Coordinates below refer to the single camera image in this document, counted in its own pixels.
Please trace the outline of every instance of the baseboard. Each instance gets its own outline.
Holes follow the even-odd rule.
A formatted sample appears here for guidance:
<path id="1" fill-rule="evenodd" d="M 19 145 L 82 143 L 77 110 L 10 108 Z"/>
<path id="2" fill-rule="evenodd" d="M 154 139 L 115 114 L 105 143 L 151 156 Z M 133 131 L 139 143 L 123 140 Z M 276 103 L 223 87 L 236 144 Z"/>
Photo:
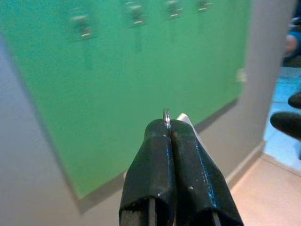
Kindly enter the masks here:
<path id="1" fill-rule="evenodd" d="M 244 173 L 255 163 L 255 161 L 262 155 L 265 141 L 262 140 L 254 150 L 226 177 L 226 182 L 229 189 L 231 189 Z"/>

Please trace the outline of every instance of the shoe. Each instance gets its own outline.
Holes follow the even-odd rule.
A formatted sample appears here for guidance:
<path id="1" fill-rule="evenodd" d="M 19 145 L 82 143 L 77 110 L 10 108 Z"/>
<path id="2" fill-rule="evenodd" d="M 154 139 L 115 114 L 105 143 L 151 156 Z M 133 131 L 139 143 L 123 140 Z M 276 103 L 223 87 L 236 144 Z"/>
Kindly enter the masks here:
<path id="1" fill-rule="evenodd" d="M 292 107 L 301 109 L 301 92 L 295 93 L 288 99 L 288 104 Z"/>
<path id="2" fill-rule="evenodd" d="M 274 113 L 270 122 L 273 127 L 285 134 L 301 140 L 301 115 L 291 112 Z"/>

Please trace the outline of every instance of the beige floor tile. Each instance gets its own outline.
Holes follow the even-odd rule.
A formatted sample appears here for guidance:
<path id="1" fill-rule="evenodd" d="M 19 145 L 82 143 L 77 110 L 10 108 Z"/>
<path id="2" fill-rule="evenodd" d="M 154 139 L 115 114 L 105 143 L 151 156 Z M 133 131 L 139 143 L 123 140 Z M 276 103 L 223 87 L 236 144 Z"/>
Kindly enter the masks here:
<path id="1" fill-rule="evenodd" d="M 301 177 L 259 159 L 232 188 L 245 226 L 301 225 Z"/>

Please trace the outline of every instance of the gray wall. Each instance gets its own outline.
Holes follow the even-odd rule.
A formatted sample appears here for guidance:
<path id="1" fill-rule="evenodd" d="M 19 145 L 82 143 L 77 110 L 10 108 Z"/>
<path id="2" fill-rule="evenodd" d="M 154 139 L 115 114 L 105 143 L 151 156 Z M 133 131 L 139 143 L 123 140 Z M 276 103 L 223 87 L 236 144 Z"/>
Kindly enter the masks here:
<path id="1" fill-rule="evenodd" d="M 262 140 L 293 2 L 253 1 L 244 93 L 206 128 L 197 126 L 224 175 Z M 120 195 L 80 210 L 0 40 L 0 225 L 118 225 Z"/>

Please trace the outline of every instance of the green board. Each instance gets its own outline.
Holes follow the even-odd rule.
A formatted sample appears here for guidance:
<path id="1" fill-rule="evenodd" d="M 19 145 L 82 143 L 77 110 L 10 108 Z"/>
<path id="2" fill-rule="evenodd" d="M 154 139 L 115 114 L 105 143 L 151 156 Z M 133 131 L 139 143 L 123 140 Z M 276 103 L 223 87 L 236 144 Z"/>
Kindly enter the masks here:
<path id="1" fill-rule="evenodd" d="M 131 26 L 119 0 L 0 1 L 0 31 L 79 198 L 129 166 L 163 108 L 198 123 L 238 97 L 250 1 L 211 3 L 198 13 L 182 0 L 169 19 L 163 0 L 144 0 L 145 24 Z"/>

